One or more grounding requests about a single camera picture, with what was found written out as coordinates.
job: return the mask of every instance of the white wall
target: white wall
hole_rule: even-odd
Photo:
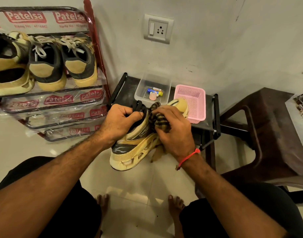
[[[175,84],[218,93],[223,110],[262,87],[303,88],[303,0],[91,2],[112,90],[123,72],[140,77],[156,70]],[[0,6],[51,5],[83,9],[83,0],[0,0]],[[145,13],[174,18],[169,45],[143,39]]]

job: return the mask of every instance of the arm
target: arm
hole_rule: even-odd
[[[37,237],[95,157],[141,117],[131,108],[113,105],[97,132],[0,190],[0,237]]]
[[[166,150],[178,162],[194,152],[191,124],[183,118],[178,109],[161,106],[154,112],[165,115],[171,126],[169,133],[157,129]],[[283,227],[210,168],[199,154],[194,154],[186,160],[182,168],[200,186],[230,237],[282,238],[286,235]]]

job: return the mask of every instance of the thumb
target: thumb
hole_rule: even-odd
[[[129,115],[126,120],[130,123],[130,126],[132,126],[135,122],[142,119],[144,114],[142,112],[133,112],[131,115]]]
[[[169,137],[168,137],[169,134],[168,134],[168,133],[165,133],[163,130],[161,130],[161,129],[158,128],[157,126],[155,126],[155,130],[156,130],[156,132],[157,132],[157,134],[158,134],[158,136],[159,136],[161,142],[162,142],[163,144],[166,144],[166,143],[167,143],[167,140],[169,139]]]

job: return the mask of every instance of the brown plastic stool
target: brown plastic stool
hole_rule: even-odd
[[[221,115],[221,132],[240,137],[255,150],[255,160],[222,176],[233,185],[270,182],[303,189],[303,146],[285,102],[293,94],[262,88]],[[247,125],[227,119],[245,111]]]

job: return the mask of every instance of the black pants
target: black pants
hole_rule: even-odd
[[[37,156],[22,162],[9,171],[0,183],[0,190],[52,159]],[[303,219],[297,206],[283,190],[268,183],[245,184],[238,190],[291,235],[303,237]],[[185,238],[228,237],[206,199],[191,202],[179,218]],[[101,207],[78,181],[39,237],[93,238],[100,222]]]

